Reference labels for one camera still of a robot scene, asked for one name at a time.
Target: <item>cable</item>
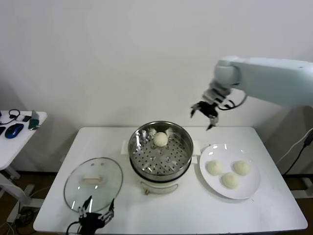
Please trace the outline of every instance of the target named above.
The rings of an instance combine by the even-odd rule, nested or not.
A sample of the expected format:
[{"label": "cable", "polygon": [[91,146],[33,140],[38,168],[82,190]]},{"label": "cable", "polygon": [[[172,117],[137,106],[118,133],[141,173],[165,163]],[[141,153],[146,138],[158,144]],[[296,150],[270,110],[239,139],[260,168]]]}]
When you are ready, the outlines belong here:
[{"label": "cable", "polygon": [[287,154],[289,154],[290,151],[293,149],[293,147],[295,147],[297,144],[299,144],[299,143],[308,135],[308,133],[309,133],[310,131],[312,131],[312,130],[313,130],[313,127],[312,127],[310,130],[308,130],[308,132],[307,132],[300,140],[298,140],[298,142],[294,143],[294,144],[290,147],[290,149],[287,151],[287,153],[285,153],[277,162],[275,162],[275,164],[278,164],[284,157],[286,157]]},{"label": "cable", "polygon": [[245,94],[243,100],[239,104],[237,104],[237,105],[235,105],[235,103],[232,100],[229,100],[229,102],[231,102],[231,104],[233,105],[232,107],[229,106],[229,105],[225,105],[225,107],[226,107],[225,109],[221,108],[220,106],[218,106],[218,108],[220,110],[223,110],[223,111],[227,111],[227,110],[232,110],[232,109],[238,108],[239,106],[241,106],[246,101],[247,97],[248,97],[248,95]]},{"label": "cable", "polygon": [[[18,114],[17,114],[17,115],[11,114],[12,111],[17,111]],[[11,109],[11,110],[9,111],[9,115],[10,115],[9,117],[11,118],[11,120],[8,121],[8,122],[6,122],[6,123],[0,122],[0,125],[6,125],[6,124],[9,124],[9,123],[15,121],[15,120],[19,117],[19,115],[21,115],[21,112],[20,112],[18,109]]]},{"label": "cable", "polygon": [[1,224],[1,225],[0,225],[0,228],[2,228],[2,227],[3,227],[3,225],[5,225],[6,223],[7,223],[7,222],[4,222],[3,224]]},{"label": "cable", "polygon": [[31,194],[29,197],[32,197],[32,196],[34,196],[37,192],[43,191],[43,190],[45,190],[45,189],[47,189],[47,188],[50,188],[50,187],[51,187],[51,185],[48,186],[48,187],[42,188],[42,189],[40,189],[40,190],[34,192],[33,194]]},{"label": "cable", "polygon": [[308,136],[306,137],[306,139],[304,140],[304,143],[303,143],[303,146],[302,146],[302,149],[300,150],[299,154],[298,154],[298,157],[296,158],[296,160],[292,163],[291,167],[289,167],[289,169],[285,172],[284,175],[286,175],[290,170],[291,168],[293,167],[293,165],[298,161],[298,159],[300,158],[301,156],[301,153],[302,151],[308,147],[313,141],[313,131],[311,131]]},{"label": "cable", "polygon": [[6,222],[6,223],[8,224],[8,226],[10,227],[10,229],[12,230],[13,235],[14,235],[15,234],[14,229],[12,228],[12,226],[8,222]]},{"label": "cable", "polygon": [[75,222],[71,223],[71,224],[68,226],[68,228],[67,228],[67,233],[66,233],[66,235],[68,235],[68,231],[69,231],[70,227],[71,227],[72,225],[78,224],[78,223],[79,223],[79,221],[75,221]]},{"label": "cable", "polygon": [[292,163],[292,165],[289,167],[289,169],[283,174],[283,175],[286,175],[290,170],[291,168],[293,167],[293,165],[298,161],[298,159],[300,158],[301,156],[301,153],[302,151],[306,148],[305,145],[303,145],[302,149],[300,150],[299,154],[298,154],[298,157],[295,159],[295,161]]}]

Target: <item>black cable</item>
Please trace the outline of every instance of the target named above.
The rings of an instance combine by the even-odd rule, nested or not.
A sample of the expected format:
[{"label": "black cable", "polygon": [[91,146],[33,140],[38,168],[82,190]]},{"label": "black cable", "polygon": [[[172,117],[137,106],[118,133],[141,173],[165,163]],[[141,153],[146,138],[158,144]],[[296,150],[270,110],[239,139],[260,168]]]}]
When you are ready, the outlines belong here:
[{"label": "black cable", "polygon": [[294,166],[294,164],[298,161],[298,159],[300,158],[301,156],[301,153],[302,151],[308,147],[313,141],[313,130],[310,131],[310,133],[308,134],[308,136],[305,138],[304,140],[304,143],[303,143],[303,146],[302,146],[302,149],[300,150],[299,154],[298,154],[298,157],[295,159],[295,161],[292,163],[292,165],[289,167],[289,169],[283,174],[283,175],[286,175],[290,170],[291,168]]},{"label": "black cable", "polygon": [[289,167],[289,169],[285,172],[285,174],[283,174],[283,175],[286,175],[290,170],[291,170],[291,168],[294,166],[294,164],[298,161],[298,159],[300,158],[300,156],[301,156],[301,153],[302,153],[302,151],[304,150],[306,148],[306,146],[305,145],[303,145],[302,146],[302,149],[300,150],[300,152],[299,152],[299,154],[298,154],[298,157],[295,159],[295,161],[292,163],[292,165]]},{"label": "black cable", "polygon": [[66,235],[68,235],[68,231],[69,231],[70,227],[71,227],[72,225],[74,225],[74,224],[79,224],[79,221],[75,221],[75,222],[71,223],[71,224],[68,226]]},{"label": "black cable", "polygon": [[223,111],[227,111],[227,110],[232,110],[232,109],[238,108],[239,106],[241,106],[246,101],[247,97],[248,97],[248,95],[245,94],[245,97],[243,98],[243,100],[239,104],[237,104],[237,105],[235,105],[235,103],[232,100],[229,100],[229,102],[232,103],[232,107],[230,107],[229,105],[225,105],[225,107],[226,107],[225,109],[221,108],[219,106],[218,106],[218,108],[220,110],[223,110]]},{"label": "black cable", "polygon": [[226,108],[221,108],[220,106],[217,106],[219,110],[226,111],[226,110],[234,109],[236,107],[235,103],[231,99],[229,99],[228,101],[231,103],[232,106],[229,106],[228,104],[225,105]]},{"label": "black cable", "polygon": [[[17,115],[12,114],[12,111],[16,111],[16,112],[18,112],[18,114]],[[6,124],[9,124],[9,123],[15,121],[19,117],[19,115],[21,115],[21,112],[18,109],[11,109],[9,111],[9,117],[11,118],[11,120],[9,122],[6,122],[6,123],[0,122],[0,125],[6,125]]]},{"label": "black cable", "polygon": [[30,233],[23,234],[19,231],[19,228],[24,228],[27,225],[31,224],[31,222],[35,218],[35,213],[30,208],[26,208],[25,210],[22,210],[20,212],[20,206],[21,206],[21,203],[19,203],[19,215],[20,216],[18,219],[15,220],[15,225],[16,225],[15,230],[16,230],[18,235],[32,235],[32,234],[36,233],[37,231],[34,230]]}]

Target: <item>table leg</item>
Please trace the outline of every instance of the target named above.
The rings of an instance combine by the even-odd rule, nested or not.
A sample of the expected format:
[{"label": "table leg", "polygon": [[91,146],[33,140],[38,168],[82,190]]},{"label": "table leg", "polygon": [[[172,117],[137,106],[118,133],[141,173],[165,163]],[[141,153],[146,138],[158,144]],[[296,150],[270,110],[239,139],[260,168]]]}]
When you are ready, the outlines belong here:
[{"label": "table leg", "polygon": [[[33,191],[34,187],[35,187],[34,185],[27,185],[27,187],[24,190],[25,195],[26,196],[31,195],[31,192]],[[27,203],[24,202],[20,204],[20,202],[17,202],[6,221],[8,223],[13,223],[15,221],[17,215],[19,214],[19,207],[20,211],[22,210],[23,207],[40,208],[43,203],[44,199],[37,198],[30,198],[30,200]]]},{"label": "table leg", "polygon": [[[20,174],[16,172],[15,169],[13,169],[12,167],[8,166],[5,171],[7,173],[9,173],[10,175],[10,178],[9,178],[9,181],[12,181],[14,179],[19,179],[20,178]],[[4,189],[1,189],[0,190],[0,198],[2,198],[3,194],[4,194],[5,190]]]},{"label": "table leg", "polygon": [[302,178],[302,181],[307,186],[306,190],[292,190],[292,194],[296,199],[313,198],[313,183],[309,178]]},{"label": "table leg", "polygon": [[30,198],[26,196],[24,191],[19,187],[15,186],[11,181],[0,174],[0,187],[2,187],[6,192],[11,194],[17,200],[27,203]]},{"label": "table leg", "polygon": [[10,178],[12,180],[14,179],[19,179],[20,178],[20,174],[16,172],[15,169],[13,169],[12,167],[8,166],[6,169],[5,169],[6,172],[8,172],[10,174]]}]

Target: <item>floor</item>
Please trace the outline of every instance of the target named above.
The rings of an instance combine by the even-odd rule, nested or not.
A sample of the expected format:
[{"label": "floor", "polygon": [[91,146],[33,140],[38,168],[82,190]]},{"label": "floor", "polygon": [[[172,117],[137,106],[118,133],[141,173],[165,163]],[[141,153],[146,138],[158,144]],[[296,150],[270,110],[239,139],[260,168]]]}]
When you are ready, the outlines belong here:
[{"label": "floor", "polygon": [[[25,188],[28,184],[35,184],[34,192],[42,188],[48,187],[53,183],[55,176],[43,176],[43,175],[22,175],[19,180],[15,180],[15,183],[21,187]],[[304,184],[299,179],[286,179],[286,183],[291,190],[305,189]],[[38,192],[35,196],[36,198],[45,198],[49,189]],[[297,200],[303,214],[305,215],[309,227],[303,231],[296,232],[287,232],[279,233],[280,235],[313,235],[313,199],[299,199]],[[16,200],[5,193],[0,199],[0,226],[6,222],[8,215],[10,214],[12,208],[16,204]],[[0,235],[6,235],[9,226],[4,224],[0,227]],[[33,232],[32,223],[26,226],[25,228],[19,229],[19,232],[23,235]],[[52,235],[36,232],[35,235]]]}]

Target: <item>robotic arm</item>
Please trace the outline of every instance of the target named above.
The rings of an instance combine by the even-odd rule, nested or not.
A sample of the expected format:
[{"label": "robotic arm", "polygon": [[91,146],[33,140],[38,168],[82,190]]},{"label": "robotic arm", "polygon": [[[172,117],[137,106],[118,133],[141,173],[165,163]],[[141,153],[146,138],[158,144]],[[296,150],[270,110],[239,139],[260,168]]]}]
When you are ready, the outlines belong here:
[{"label": "robotic arm", "polygon": [[[191,111],[191,117],[199,110],[210,118],[207,129],[217,124],[217,109],[235,109],[247,95],[290,107],[313,105],[313,63],[227,56],[218,61],[214,77],[203,93],[204,101],[193,105]],[[227,99],[233,88],[246,93],[237,105]]]}]

